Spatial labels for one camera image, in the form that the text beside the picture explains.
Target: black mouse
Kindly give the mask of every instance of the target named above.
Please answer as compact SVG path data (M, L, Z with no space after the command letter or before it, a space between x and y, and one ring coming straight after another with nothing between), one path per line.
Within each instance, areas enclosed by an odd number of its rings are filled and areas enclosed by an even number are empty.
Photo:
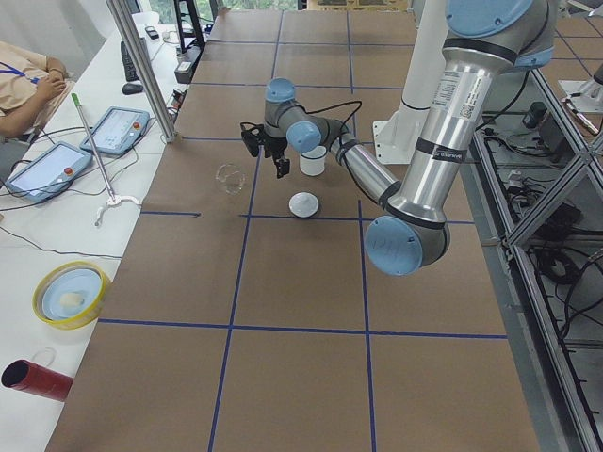
M126 96L138 94L139 92L142 92L142 85L139 85L138 83L126 83L122 87L122 93Z

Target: red cylinder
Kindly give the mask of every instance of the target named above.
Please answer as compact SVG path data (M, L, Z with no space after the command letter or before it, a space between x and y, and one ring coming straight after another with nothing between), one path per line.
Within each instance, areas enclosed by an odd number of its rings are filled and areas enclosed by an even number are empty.
M2 374L2 384L10 389L65 401L73 379L26 360L15 361Z

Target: white lid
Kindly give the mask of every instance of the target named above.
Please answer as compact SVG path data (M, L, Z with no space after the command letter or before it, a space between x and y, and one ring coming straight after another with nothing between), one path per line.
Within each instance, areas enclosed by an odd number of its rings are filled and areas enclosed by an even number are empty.
M318 211L318 198L305 191L297 193L289 200L289 210L296 217L312 217Z

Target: white desk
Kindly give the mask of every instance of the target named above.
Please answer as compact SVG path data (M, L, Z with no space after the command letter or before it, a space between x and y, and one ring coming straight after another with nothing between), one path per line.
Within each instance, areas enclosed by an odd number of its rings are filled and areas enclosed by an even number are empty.
M162 25L156 28L160 33L167 29ZM119 32L115 30L73 88L72 92L79 96L90 124L96 123L114 105L147 110L154 116L144 94L122 94L125 79L120 54L121 40ZM155 77L167 102L174 88L185 89L185 86L177 84L173 74L176 66L175 46L161 40L150 42L148 38L147 44ZM113 181L118 194L133 195L142 200L149 189L164 149L161 130L155 121L152 122L153 127L136 147L139 161ZM73 101L67 98L45 131L81 125ZM51 137L54 141L63 140L78 145L85 134L76 131ZM47 139L40 139L25 158L35 158L50 145ZM115 161L106 158L109 177L135 159L134 152ZM104 187L98 170L72 185L74 189L89 193L98 192ZM0 194L6 194L6 190L3 188ZM131 202L111 208L104 214L102 227L96 228L96 210L107 198L106 192L96 196L66 192L41 206L4 212L5 219L0 225L43 248L121 256L139 216L139 209ZM26 204L26 201L11 196L0 196L0 209ZM30 360L39 350L51 347L57 355L50 368L69 376L76 374L95 322L78 330L60 331L38 320L31 307L32 295L40 280L57 266L75 260L96 264L111 279L120 262L117 259L42 252L0 231L0 371L13 361ZM50 439L63 404L0 386L0 406L0 450L40 452Z

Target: yellow rim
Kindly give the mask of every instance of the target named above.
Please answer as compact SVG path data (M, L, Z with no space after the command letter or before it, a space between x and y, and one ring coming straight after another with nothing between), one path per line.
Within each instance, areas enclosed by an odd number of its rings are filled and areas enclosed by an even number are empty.
M99 291L98 295L96 296L92 304L78 315L65 318L63 320L52 320L48 318L46 315L44 315L43 310L41 308L41 302L44 293L46 292L50 284L55 281L56 278L67 273L68 271L72 271L79 268L94 270L101 277L101 290ZM48 275L46 275L41 280L40 284L38 284L38 287L36 287L32 300L34 313L41 321L61 330L73 330L75 328L83 327L84 325L89 324L100 314L103 297L105 296L105 292L110 286L110 284L111 280L107 277L105 272L98 266L89 262L75 261L70 262L69 264L65 264L63 266L59 266L53 271L51 271Z

